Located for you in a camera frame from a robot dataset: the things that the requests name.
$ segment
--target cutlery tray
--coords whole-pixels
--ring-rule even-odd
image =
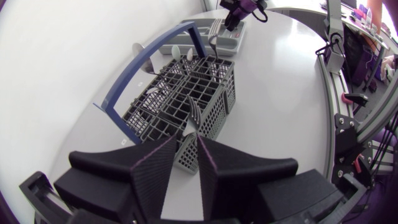
[[[148,58],[141,55],[147,53],[146,50],[136,57],[137,60],[143,62]],[[131,70],[126,74],[132,78]],[[236,99],[234,62],[203,54],[194,55],[193,60],[188,61],[187,56],[182,55],[180,61],[173,59],[159,74],[134,99],[123,116],[115,115],[114,110],[107,111],[109,102],[112,107],[114,105],[112,96],[105,98],[101,109],[136,144],[176,135],[174,165],[195,174],[198,171],[196,134],[182,136],[190,112],[188,97],[191,96],[201,109],[199,134],[216,139]],[[127,85],[131,78],[123,79],[122,84]],[[147,93],[153,88],[156,91]]]

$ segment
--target purple object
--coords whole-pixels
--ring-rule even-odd
[[[246,16],[248,16],[252,11],[254,11],[255,9],[257,9],[257,4],[254,3],[252,0],[241,0],[240,3],[241,7],[238,7],[233,13],[232,15],[238,17],[240,20],[244,19]]]
[[[372,59],[372,70],[374,68],[374,64],[376,64],[376,60],[377,60],[377,57],[374,56]],[[382,81],[381,80],[381,63],[382,63],[382,61],[380,61],[379,65],[377,66],[376,73],[374,74],[374,76],[380,81]]]
[[[377,142],[381,142],[382,139],[383,139],[383,134],[384,134],[384,132],[386,132],[386,131],[387,131],[386,137],[387,137],[388,135],[390,135],[391,132],[388,131],[388,130],[386,130],[385,128],[383,128],[383,129],[381,129],[381,131],[379,131],[379,133],[378,133],[376,136],[373,137],[373,140],[375,140],[375,141],[377,141]],[[388,145],[394,147],[396,144],[397,144],[397,138],[396,138],[395,135],[393,134],[393,135],[392,135],[392,138],[391,138],[391,141],[389,142]]]
[[[359,9],[360,9],[361,11],[363,11],[363,13],[364,13],[364,19],[365,19],[366,15],[368,14],[368,9],[367,9],[364,5],[362,5],[362,4],[359,5]]]
[[[370,69],[370,62],[372,59],[372,51],[370,48],[365,47],[363,45],[363,52],[361,55],[361,59],[359,60],[355,70],[353,71],[353,76],[351,77],[351,81],[353,82],[354,85],[360,86],[365,79],[366,74],[368,73],[368,70]]]

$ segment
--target gray cutlery basket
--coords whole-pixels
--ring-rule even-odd
[[[201,109],[198,132],[216,139],[235,99],[234,62],[213,56],[187,56],[172,60],[136,98],[122,119],[142,142],[177,135],[174,165],[195,174],[198,171],[196,135],[182,136],[190,112],[188,96]],[[158,91],[147,93],[151,88]]]

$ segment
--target spoon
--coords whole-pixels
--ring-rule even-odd
[[[173,58],[177,61],[177,63],[179,63],[180,59],[181,59],[181,51],[177,45],[173,45],[172,55],[173,55]]]
[[[132,53],[134,54],[135,57],[137,57],[142,51],[144,50],[144,46],[142,46],[139,43],[133,43],[132,45]],[[166,83],[167,80],[161,75],[161,74],[156,74],[154,66],[152,64],[152,60],[148,58],[140,67],[140,69],[146,73],[149,73],[151,75],[157,75],[160,78],[162,78]]]
[[[180,65],[180,62],[181,62],[181,51],[180,51],[180,48],[177,45],[173,45],[173,47],[172,47],[172,55],[173,55],[174,60],[177,62],[177,68],[179,70],[182,70],[182,72],[184,74],[187,74],[185,72],[184,65],[182,65],[182,67]]]
[[[192,50],[192,48],[190,48],[190,49],[188,50],[188,53],[187,53],[187,60],[188,60],[189,62],[191,62],[192,59],[193,59],[193,50]]]

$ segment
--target cable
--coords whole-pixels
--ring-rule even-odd
[[[367,197],[367,199],[366,199],[366,201],[365,201],[365,204],[364,204],[364,206],[363,206],[363,209],[362,209],[356,216],[354,216],[353,218],[350,218],[350,219],[347,219],[347,220],[343,220],[343,221],[342,221],[343,223],[344,223],[344,222],[349,222],[349,221],[351,221],[351,220],[354,220],[354,219],[358,218],[360,215],[362,215],[363,211],[365,211],[365,209],[366,209],[366,205],[368,204],[369,199],[371,198],[372,192],[373,192],[373,191],[369,192],[369,195],[368,195],[368,197]]]
[[[398,118],[396,118],[395,116],[393,117],[393,119],[392,119],[392,127],[391,127],[392,129],[393,129],[393,127],[394,127],[394,125],[395,125],[397,119],[398,119]],[[379,145],[379,147],[378,147],[378,149],[377,149],[377,153],[376,153],[376,155],[375,155],[375,157],[374,157],[374,159],[373,159],[373,161],[372,161],[372,163],[371,163],[371,165],[370,165],[370,169],[373,168],[373,166],[375,165],[377,159],[378,159],[379,156],[380,156],[380,153],[381,153],[382,149],[384,148],[384,142],[385,142],[385,140],[386,140],[386,134],[387,134],[387,131],[385,131],[384,134],[383,134],[383,138],[381,139],[380,145]]]
[[[396,113],[394,119],[396,120],[397,117],[398,117],[398,112]],[[372,175],[377,175],[377,172],[379,171],[379,168],[380,168],[380,163],[381,163],[381,161],[383,160],[383,157],[384,157],[384,155],[385,155],[386,152],[387,152],[387,148],[388,148],[388,146],[389,146],[388,144],[390,143],[390,141],[391,141],[391,139],[392,139],[392,137],[393,137],[395,131],[397,131],[398,123],[395,123],[395,122],[393,121],[393,124],[394,124],[394,128],[389,132],[388,141],[385,143],[385,146],[384,146],[383,152],[382,152],[382,154],[381,154],[381,158],[380,158],[380,160],[379,160],[379,163],[377,164],[376,170],[372,173]]]
[[[392,129],[391,129],[391,131],[389,131],[387,136],[386,136],[386,133],[387,133],[387,129],[386,129],[386,131],[383,134],[383,138],[382,138],[382,140],[380,142],[380,146],[377,149],[376,156],[374,157],[374,159],[373,159],[373,161],[371,163],[370,170],[373,169],[375,163],[377,162],[377,160],[379,159],[379,156],[381,154],[382,157],[380,158],[380,161],[379,161],[379,165],[380,165],[380,162],[381,162],[382,158],[384,157],[384,155],[385,155],[385,153],[387,151],[388,144],[390,143],[390,141],[391,141],[391,139],[392,139],[397,127],[398,127],[398,122],[397,121],[398,121],[398,112],[395,114],[394,119],[392,120]]]
[[[383,153],[382,153],[382,155],[381,155],[381,158],[380,158],[380,160],[379,160],[379,163],[377,164],[376,170],[372,173],[371,176],[376,176],[377,173],[379,172],[380,163],[381,163],[381,161],[382,161],[382,159],[383,159],[383,157],[384,157],[384,154],[385,154],[386,151],[387,151],[388,143],[391,141],[391,138],[392,138],[392,136],[394,135],[393,133],[395,133],[395,131],[396,131],[397,128],[398,128],[398,122],[396,122],[396,121],[397,121],[397,118],[398,118],[398,111],[396,112],[396,114],[395,114],[395,116],[394,116],[394,119],[393,119],[393,122],[392,122],[392,125],[393,125],[394,127],[393,127],[392,131],[387,135],[386,140],[388,139],[388,141],[385,142],[385,140],[384,140],[385,133],[386,133],[387,131],[383,134],[382,142],[380,142],[380,146],[379,146],[379,148],[377,149],[377,152],[379,152],[379,149],[381,148],[381,146],[384,145],[384,147],[383,147],[383,149],[382,149],[382,150],[383,150]],[[362,209],[356,216],[354,216],[353,218],[350,218],[350,219],[348,219],[348,220],[344,220],[343,223],[344,223],[344,222],[349,222],[349,221],[351,221],[351,220],[354,220],[355,218],[358,218],[360,215],[362,215],[362,213],[363,213],[363,212],[365,211],[365,209],[366,209],[366,206],[367,206],[367,204],[368,204],[368,202],[369,202],[369,199],[370,199],[370,197],[371,197],[371,194],[372,194],[373,192],[374,192],[374,191],[369,192],[369,195],[368,195],[368,197],[367,197],[367,199],[366,199],[366,201],[365,201],[365,204],[364,204],[363,209]]]

